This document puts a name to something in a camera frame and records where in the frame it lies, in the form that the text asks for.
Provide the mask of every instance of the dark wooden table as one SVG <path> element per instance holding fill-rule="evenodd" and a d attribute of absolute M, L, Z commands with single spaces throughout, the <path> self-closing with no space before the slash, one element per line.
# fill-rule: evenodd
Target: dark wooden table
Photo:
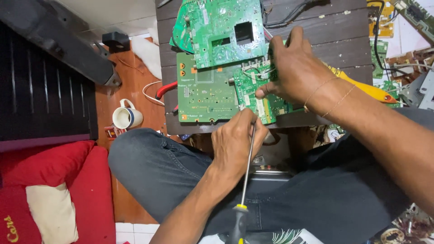
<path fill-rule="evenodd" d="M 264 0 L 264 5 L 273 7 L 268 22 L 275 22 L 287 16 L 303 0 Z M 177 80 L 176 53 L 181 52 L 169 44 L 172 28 L 175 25 L 182 0 L 172 0 L 157 9 L 158 37 L 160 42 L 161 71 L 163 85 Z M 354 80 L 372 85 L 372 60 L 369 45 L 368 9 L 366 0 L 326 0 L 302 12 L 296 20 L 278 29 L 269 29 L 273 35 L 286 39 L 291 29 L 304 28 L 305 37 L 313 52 L 324 62 L 340 68 Z M 178 115 L 171 111 L 178 104 L 177 90 L 164 96 L 166 104 L 167 132 L 170 135 L 209 133 L 223 123 L 181 123 Z M 326 124 L 328 121 L 312 113 L 296 112 L 277 117 L 277 122 L 269 128 L 298 127 Z"/>

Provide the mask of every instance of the white wall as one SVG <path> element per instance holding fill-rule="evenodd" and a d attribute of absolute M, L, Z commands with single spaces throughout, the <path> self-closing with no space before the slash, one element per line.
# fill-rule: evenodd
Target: white wall
<path fill-rule="evenodd" d="M 91 41 L 113 31 L 136 36 L 156 21 L 154 0 L 56 0 L 89 24 L 78 34 Z"/>

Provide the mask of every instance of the white mug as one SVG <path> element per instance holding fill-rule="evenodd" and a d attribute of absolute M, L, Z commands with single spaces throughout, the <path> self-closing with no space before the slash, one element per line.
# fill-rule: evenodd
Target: white mug
<path fill-rule="evenodd" d="M 113 124 L 119 129 L 126 129 L 138 126 L 143 121 L 143 115 L 137 111 L 133 103 L 128 99 L 121 100 L 121 107 L 113 112 Z"/>

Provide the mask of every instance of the screwdriver handle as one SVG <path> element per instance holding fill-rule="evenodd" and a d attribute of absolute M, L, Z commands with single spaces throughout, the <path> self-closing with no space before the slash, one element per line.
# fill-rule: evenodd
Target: screwdriver handle
<path fill-rule="evenodd" d="M 244 244 L 244 238 L 246 236 L 247 227 L 247 206 L 238 204 L 233 208 L 235 211 L 235 227 L 229 235 L 228 240 L 225 244 Z"/>

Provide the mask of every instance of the hand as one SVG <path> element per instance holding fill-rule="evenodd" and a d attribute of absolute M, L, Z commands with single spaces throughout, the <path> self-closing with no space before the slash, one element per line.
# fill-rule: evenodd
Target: hand
<path fill-rule="evenodd" d="M 292 29 L 286 46 L 280 36 L 273 37 L 270 49 L 279 80 L 261 86 L 255 93 L 257 98 L 271 93 L 289 102 L 304 104 L 320 85 L 335 77 L 313 55 L 311 45 L 303 38 L 303 28 L 300 26 Z"/>
<path fill-rule="evenodd" d="M 237 183 L 246 173 L 251 145 L 253 123 L 256 122 L 252 160 L 262 146 L 268 129 L 250 109 L 238 112 L 225 125 L 211 134 L 215 166 L 222 177 Z"/>

